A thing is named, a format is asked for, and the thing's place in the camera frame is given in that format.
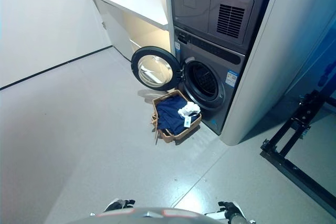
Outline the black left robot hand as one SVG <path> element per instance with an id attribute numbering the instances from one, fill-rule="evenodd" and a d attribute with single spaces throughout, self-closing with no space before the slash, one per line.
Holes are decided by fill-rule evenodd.
<path id="1" fill-rule="evenodd" d="M 135 204 L 134 199 L 119 199 L 116 198 L 112 202 L 110 202 L 103 212 L 125 209 L 125 208 L 133 208 Z"/>

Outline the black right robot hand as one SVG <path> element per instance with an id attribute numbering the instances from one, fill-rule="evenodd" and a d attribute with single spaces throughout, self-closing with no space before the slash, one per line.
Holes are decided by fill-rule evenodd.
<path id="1" fill-rule="evenodd" d="M 223 213 L 225 219 L 227 220 L 231 220 L 233 217 L 236 216 L 246 218 L 240 206 L 235 201 L 232 202 L 219 201 L 218 205 L 219 205 L 219 212 Z"/>

